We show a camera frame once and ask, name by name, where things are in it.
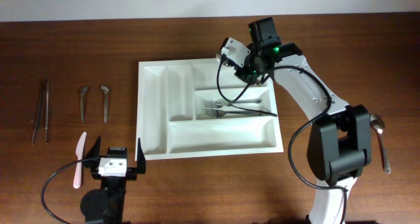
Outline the black-handled steel fork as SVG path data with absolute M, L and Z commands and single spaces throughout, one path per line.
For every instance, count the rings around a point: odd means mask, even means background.
M 264 114 L 264 115 L 267 115 L 267 116 L 278 117 L 277 114 L 272 113 L 272 112 L 267 112 L 267 111 L 263 111 L 263 110 L 254 110 L 254 109 L 250 109 L 250 108 L 243 108 L 243 107 L 240 107 L 240 106 L 236 106 L 232 102 L 227 102 L 227 106 L 233 106 L 234 108 L 238 108 L 240 110 L 245 110 L 245 111 L 252 112 L 252 113 Z

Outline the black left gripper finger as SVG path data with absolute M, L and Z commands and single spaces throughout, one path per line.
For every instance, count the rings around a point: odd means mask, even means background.
M 145 174 L 146 173 L 146 159 L 142 150 L 140 137 L 137 139 L 136 164 L 137 164 L 137 173 Z
M 86 155 L 83 157 L 83 159 L 85 160 L 83 163 L 83 166 L 85 168 L 95 168 L 99 165 L 100 144 L 101 144 L 101 136 L 98 136 L 94 145 L 91 147 L 88 153 L 86 153 Z

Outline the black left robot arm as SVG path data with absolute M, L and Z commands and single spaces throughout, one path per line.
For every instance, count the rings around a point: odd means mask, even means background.
M 136 142 L 136 167 L 128 166 L 128 150 L 110 147 L 103 156 L 101 138 L 83 157 L 83 166 L 90 169 L 92 178 L 100 181 L 100 188 L 90 190 L 80 203 L 86 223 L 122 223 L 127 181 L 136 181 L 138 174 L 146 173 L 146 159 L 141 140 Z

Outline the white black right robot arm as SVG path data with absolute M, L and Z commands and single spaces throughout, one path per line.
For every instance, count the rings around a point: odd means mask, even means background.
M 295 175 L 316 190 L 307 223 L 344 223 L 351 188 L 371 162 L 370 114 L 363 105 L 351 106 L 314 73 L 295 43 L 282 43 L 273 18 L 248 25 L 251 43 L 227 37 L 220 47 L 220 65 L 232 67 L 247 86 L 271 79 L 300 106 L 308 121 L 289 141 L 287 156 Z M 305 179 L 292 156 L 293 143 L 306 128 L 306 152 L 316 183 Z

